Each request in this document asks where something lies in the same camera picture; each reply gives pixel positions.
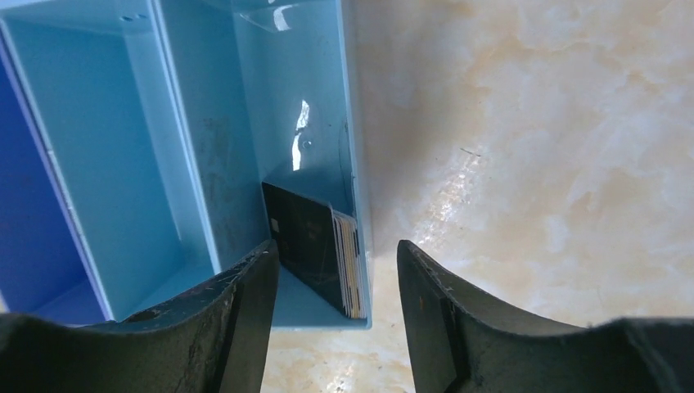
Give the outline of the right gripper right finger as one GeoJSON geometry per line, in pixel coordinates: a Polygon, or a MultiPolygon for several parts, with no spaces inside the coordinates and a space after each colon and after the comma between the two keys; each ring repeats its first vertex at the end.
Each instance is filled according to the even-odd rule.
{"type": "Polygon", "coordinates": [[[418,392],[690,392],[691,318],[577,327],[518,308],[398,244],[399,292],[418,392]]]}

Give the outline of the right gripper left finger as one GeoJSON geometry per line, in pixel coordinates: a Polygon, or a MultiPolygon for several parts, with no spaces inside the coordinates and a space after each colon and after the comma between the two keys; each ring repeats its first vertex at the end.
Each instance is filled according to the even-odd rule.
{"type": "Polygon", "coordinates": [[[280,263],[266,241],[230,269],[122,322],[1,317],[4,392],[258,392],[280,263]]]}

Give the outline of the black credit card stack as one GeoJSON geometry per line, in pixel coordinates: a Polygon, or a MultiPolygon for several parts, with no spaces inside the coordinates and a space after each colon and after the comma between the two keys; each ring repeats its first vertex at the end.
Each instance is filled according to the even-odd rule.
{"type": "Polygon", "coordinates": [[[262,184],[282,265],[351,319],[367,317],[367,283],[355,218],[323,201],[262,184]]]}

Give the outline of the blue three-compartment box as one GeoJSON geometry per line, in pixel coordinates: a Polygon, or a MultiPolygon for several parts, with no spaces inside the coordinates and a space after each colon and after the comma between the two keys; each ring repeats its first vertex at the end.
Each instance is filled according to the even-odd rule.
{"type": "Polygon", "coordinates": [[[169,300],[274,240],[271,183],[356,219],[367,283],[347,318],[280,261],[273,326],[369,328],[347,6],[2,2],[2,307],[78,327],[169,300]]]}

